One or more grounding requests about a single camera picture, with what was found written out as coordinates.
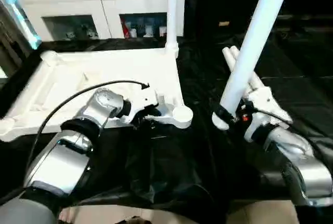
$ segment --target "white tube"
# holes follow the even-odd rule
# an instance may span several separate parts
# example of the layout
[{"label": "white tube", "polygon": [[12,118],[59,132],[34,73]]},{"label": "white tube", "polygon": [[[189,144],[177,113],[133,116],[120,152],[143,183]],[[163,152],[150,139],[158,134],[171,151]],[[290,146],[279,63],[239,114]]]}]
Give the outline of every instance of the white tube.
[{"label": "white tube", "polygon": [[166,29],[166,49],[167,51],[178,50],[176,32],[177,0],[168,0],[168,25]]},{"label": "white tube", "polygon": [[[283,0],[259,0],[246,32],[234,70],[224,89],[220,105],[235,116],[238,104],[273,27]],[[212,120],[219,129],[228,129],[215,113]]]},{"label": "white tube", "polygon": [[[236,59],[235,57],[233,56],[233,53],[231,52],[231,49],[229,49],[228,47],[224,47],[222,49],[222,53],[223,53],[223,56],[225,58],[225,61],[227,62],[228,64],[228,67],[230,69],[230,71],[232,72],[233,69],[234,69],[234,66],[236,64]],[[248,95],[250,92],[252,91],[252,88],[250,87],[250,85],[248,85],[246,87],[246,90],[245,90],[245,93],[244,93],[244,96]]]},{"label": "white tube", "polygon": [[[239,55],[238,48],[236,46],[232,46],[230,48],[230,51],[231,51],[234,59],[237,60],[238,55]],[[264,83],[261,81],[261,79],[258,77],[258,75],[255,72],[252,73],[252,76],[251,76],[251,79],[249,81],[249,84],[250,84],[250,86],[251,86],[251,88],[253,90],[256,90],[256,89],[258,89],[260,87],[264,87],[265,86]]]}]

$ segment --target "black cable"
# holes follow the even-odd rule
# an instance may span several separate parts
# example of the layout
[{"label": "black cable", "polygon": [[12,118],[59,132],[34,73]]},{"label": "black cable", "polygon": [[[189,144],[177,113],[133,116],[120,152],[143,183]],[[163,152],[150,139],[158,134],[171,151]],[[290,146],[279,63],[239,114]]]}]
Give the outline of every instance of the black cable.
[{"label": "black cable", "polygon": [[28,170],[29,170],[29,166],[31,164],[31,160],[32,160],[32,156],[33,156],[33,152],[34,152],[34,149],[36,147],[36,144],[42,134],[42,131],[43,129],[45,128],[47,122],[51,119],[51,117],[58,111],[60,110],[60,108],[62,108],[66,103],[68,103],[69,101],[73,100],[74,98],[76,98],[77,96],[83,94],[83,93],[86,93],[87,91],[90,91],[90,90],[93,90],[93,89],[96,89],[98,87],[102,87],[102,86],[106,86],[106,85],[112,85],[112,84],[117,84],[117,83],[131,83],[131,84],[138,84],[138,85],[141,85],[142,86],[142,89],[145,89],[145,88],[148,88],[149,85],[146,85],[144,83],[141,83],[141,82],[138,82],[138,81],[133,81],[133,80],[116,80],[116,81],[109,81],[109,82],[105,82],[105,83],[102,83],[102,84],[98,84],[98,85],[94,85],[94,86],[91,86],[91,87],[88,87],[82,91],[79,91],[78,93],[75,93],[73,96],[67,98],[64,102],[62,102],[60,105],[58,105],[57,107],[55,107],[55,109],[53,111],[51,111],[51,113],[46,117],[46,119],[44,120],[44,122],[41,124],[40,128],[38,129],[37,131],[37,134],[36,134],[36,138],[35,138],[35,141],[31,147],[31,150],[30,150],[30,154],[28,156],[28,160],[27,160],[27,167],[25,168],[25,177],[27,176],[27,173],[28,173]]},{"label": "black cable", "polygon": [[258,108],[254,108],[253,109],[254,112],[260,112],[260,113],[263,113],[265,115],[268,115],[268,116],[271,116],[271,117],[274,117],[278,120],[280,120],[281,122],[287,124],[290,129],[292,129],[293,131],[296,132],[296,134],[300,135],[301,137],[303,137],[306,141],[308,141],[308,143],[311,145],[311,147],[313,148],[313,150],[317,153],[317,155],[319,156],[319,160],[321,162],[323,162],[323,164],[327,167],[327,169],[329,170],[330,174],[333,176],[333,173],[332,173],[332,170],[330,169],[329,167],[329,162],[327,161],[327,159],[325,158],[323,152],[321,151],[321,149],[319,148],[319,146],[314,142],[312,141],[303,131],[301,131],[299,128],[295,127],[292,123],[290,123],[289,121],[283,119],[282,117],[274,114],[274,113],[271,113],[269,111],[264,111],[264,110],[260,110]]}]

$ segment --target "white tray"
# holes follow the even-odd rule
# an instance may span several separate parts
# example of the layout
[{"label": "white tray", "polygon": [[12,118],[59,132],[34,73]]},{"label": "white tray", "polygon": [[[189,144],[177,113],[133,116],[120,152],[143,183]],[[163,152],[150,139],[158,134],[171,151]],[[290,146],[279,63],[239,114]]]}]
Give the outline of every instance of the white tray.
[{"label": "white tray", "polygon": [[[175,53],[161,49],[114,50],[57,53],[47,51],[8,114],[0,120],[0,139],[35,134],[46,116],[66,98],[89,86],[114,80],[136,80],[149,83],[158,94],[160,121],[179,120],[180,128],[190,125],[192,111],[184,105],[178,79]],[[141,90],[135,84],[106,86],[129,98]],[[44,133],[60,131],[60,125],[71,119],[85,105],[94,91],[78,96],[48,122]],[[106,128],[124,126],[111,118]]]}]

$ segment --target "black cloth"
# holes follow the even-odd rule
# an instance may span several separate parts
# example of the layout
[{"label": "black cloth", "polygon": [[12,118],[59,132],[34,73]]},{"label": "black cloth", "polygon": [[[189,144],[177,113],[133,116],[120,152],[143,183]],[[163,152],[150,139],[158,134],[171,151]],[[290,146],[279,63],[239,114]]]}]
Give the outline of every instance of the black cloth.
[{"label": "black cloth", "polygon": [[[73,201],[84,204],[123,204],[170,210],[197,222],[215,220],[230,199],[287,199],[279,169],[259,147],[230,139],[211,122],[213,104],[223,92],[229,69],[222,48],[240,47],[243,35],[214,41],[179,39],[177,66],[183,98],[194,112],[190,128],[154,123],[107,129],[99,139],[92,172]],[[325,33],[274,34],[267,42],[256,72],[272,88],[280,105],[296,125],[308,133],[333,167],[333,59]],[[55,51],[111,50],[163,47],[162,39],[109,39],[91,42],[51,42],[39,48]],[[51,139],[42,135],[36,153]],[[7,185],[2,194],[22,182],[34,135],[0,142],[0,160]]]}]

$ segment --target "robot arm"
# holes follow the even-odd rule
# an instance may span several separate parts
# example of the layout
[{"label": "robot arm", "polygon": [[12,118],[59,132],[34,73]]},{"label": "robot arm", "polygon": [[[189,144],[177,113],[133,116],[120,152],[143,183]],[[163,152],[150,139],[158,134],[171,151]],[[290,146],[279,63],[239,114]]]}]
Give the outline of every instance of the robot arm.
[{"label": "robot arm", "polygon": [[231,51],[223,49],[232,73],[212,121],[221,130],[243,130],[246,141],[258,143],[270,154],[282,171],[295,205],[328,206],[333,204],[329,169],[314,156],[306,139],[269,116],[292,122],[274,100],[271,89],[254,73],[282,3],[283,0],[259,0],[240,52],[235,47]]},{"label": "robot arm", "polygon": [[33,161],[23,195],[0,208],[1,223],[56,223],[62,200],[91,169],[89,153],[108,118],[117,117],[128,124],[139,111],[157,104],[157,95],[150,87],[141,90],[131,102],[108,89],[98,89],[73,119],[61,125],[61,132]]}]

